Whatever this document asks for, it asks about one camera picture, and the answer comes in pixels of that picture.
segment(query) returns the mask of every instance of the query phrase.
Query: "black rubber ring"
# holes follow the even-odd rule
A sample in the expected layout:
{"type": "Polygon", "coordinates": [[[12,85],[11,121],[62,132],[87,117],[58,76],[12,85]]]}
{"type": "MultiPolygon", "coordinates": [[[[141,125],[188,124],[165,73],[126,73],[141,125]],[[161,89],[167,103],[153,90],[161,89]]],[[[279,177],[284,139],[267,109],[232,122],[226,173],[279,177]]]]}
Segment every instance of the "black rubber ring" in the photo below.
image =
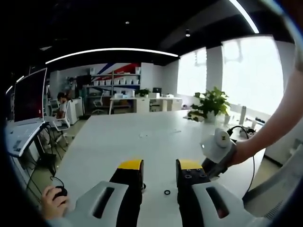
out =
{"type": "Polygon", "coordinates": [[[170,190],[165,190],[164,194],[169,195],[170,194],[170,190]]]}

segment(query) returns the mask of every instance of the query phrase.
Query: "human hand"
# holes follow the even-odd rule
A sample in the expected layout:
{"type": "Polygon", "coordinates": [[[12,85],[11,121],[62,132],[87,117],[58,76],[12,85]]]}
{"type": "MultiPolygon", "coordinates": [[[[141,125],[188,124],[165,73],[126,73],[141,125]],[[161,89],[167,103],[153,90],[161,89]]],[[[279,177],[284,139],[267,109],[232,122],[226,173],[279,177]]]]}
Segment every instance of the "human hand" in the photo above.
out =
{"type": "Polygon", "coordinates": [[[246,141],[237,141],[236,142],[236,152],[233,155],[228,167],[239,164],[247,160],[248,158],[255,155],[255,152],[251,149],[251,146],[246,141]]]}
{"type": "Polygon", "coordinates": [[[44,189],[41,199],[42,216],[44,219],[61,218],[68,208],[67,196],[59,196],[53,201],[54,196],[59,192],[61,192],[61,188],[55,188],[54,186],[47,186],[44,189]]]}

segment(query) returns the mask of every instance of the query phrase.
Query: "bright window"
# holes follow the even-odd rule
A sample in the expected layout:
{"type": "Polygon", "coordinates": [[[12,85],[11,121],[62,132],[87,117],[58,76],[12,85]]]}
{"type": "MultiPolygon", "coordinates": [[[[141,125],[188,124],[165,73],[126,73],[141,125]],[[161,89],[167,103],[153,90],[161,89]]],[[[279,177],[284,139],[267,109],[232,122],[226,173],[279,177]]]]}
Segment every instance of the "bright window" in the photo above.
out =
{"type": "Polygon", "coordinates": [[[206,48],[180,57],[177,94],[193,96],[206,91],[206,48]]]}
{"type": "Polygon", "coordinates": [[[274,113],[283,96],[283,72],[272,37],[247,37],[223,43],[222,91],[232,104],[274,113]]]}

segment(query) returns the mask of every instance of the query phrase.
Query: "white chair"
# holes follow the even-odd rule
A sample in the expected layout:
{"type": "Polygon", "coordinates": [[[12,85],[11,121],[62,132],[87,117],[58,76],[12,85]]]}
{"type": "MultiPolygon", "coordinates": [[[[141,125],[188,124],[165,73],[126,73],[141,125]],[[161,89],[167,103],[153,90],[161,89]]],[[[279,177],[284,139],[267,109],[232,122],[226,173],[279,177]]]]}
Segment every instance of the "white chair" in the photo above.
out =
{"type": "Polygon", "coordinates": [[[67,134],[66,130],[68,130],[71,127],[70,121],[67,118],[68,114],[67,112],[70,111],[70,105],[71,105],[71,101],[68,101],[67,106],[66,106],[66,112],[65,112],[65,116],[64,118],[61,119],[55,119],[55,121],[53,121],[53,126],[57,129],[57,131],[60,133],[60,136],[56,139],[56,144],[61,140],[64,139],[65,140],[65,144],[68,146],[68,141],[67,141],[67,137],[71,137],[71,138],[75,138],[74,135],[70,135],[67,134]]]}
{"type": "Polygon", "coordinates": [[[95,112],[97,112],[97,113],[99,113],[99,112],[101,112],[101,113],[104,112],[104,110],[101,109],[101,108],[103,108],[103,102],[102,102],[103,95],[104,95],[104,92],[102,92],[99,101],[94,101],[94,102],[93,102],[93,103],[94,103],[94,106],[95,106],[95,108],[96,108],[96,110],[94,110],[94,111],[92,112],[92,114],[95,113],[95,112]]]}
{"type": "Polygon", "coordinates": [[[49,102],[51,107],[51,116],[54,116],[57,110],[59,109],[59,103],[57,99],[53,99],[49,102]]]}

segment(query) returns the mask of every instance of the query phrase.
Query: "ceiling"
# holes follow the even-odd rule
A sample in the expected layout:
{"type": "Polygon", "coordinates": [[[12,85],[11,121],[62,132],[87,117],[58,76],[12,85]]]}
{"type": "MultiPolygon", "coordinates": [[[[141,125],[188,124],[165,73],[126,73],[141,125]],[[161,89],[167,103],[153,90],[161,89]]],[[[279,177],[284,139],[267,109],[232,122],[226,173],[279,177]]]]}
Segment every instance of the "ceiling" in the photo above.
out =
{"type": "MultiPolygon", "coordinates": [[[[238,0],[262,34],[291,42],[283,23],[255,0],[238,0]]],[[[185,54],[253,32],[228,0],[163,1],[52,0],[13,3],[8,8],[8,74],[26,74],[54,58],[85,50],[128,47],[185,54]],[[191,36],[185,37],[186,29],[191,36]],[[40,48],[51,48],[42,51],[40,48]]],[[[166,65],[175,57],[111,51],[72,56],[47,65],[50,71],[103,62],[152,62],[166,65]]]]}

